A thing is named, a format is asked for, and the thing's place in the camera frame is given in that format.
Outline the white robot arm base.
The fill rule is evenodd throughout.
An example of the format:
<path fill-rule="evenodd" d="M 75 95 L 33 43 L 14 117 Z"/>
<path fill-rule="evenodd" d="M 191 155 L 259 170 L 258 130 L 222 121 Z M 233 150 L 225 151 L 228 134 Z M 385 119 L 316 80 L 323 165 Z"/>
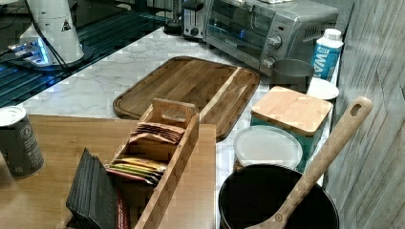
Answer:
<path fill-rule="evenodd" d="M 17 57 L 38 68 L 69 68 L 86 58 L 68 0 L 24 0 L 31 25 L 19 42 L 8 46 Z"/>

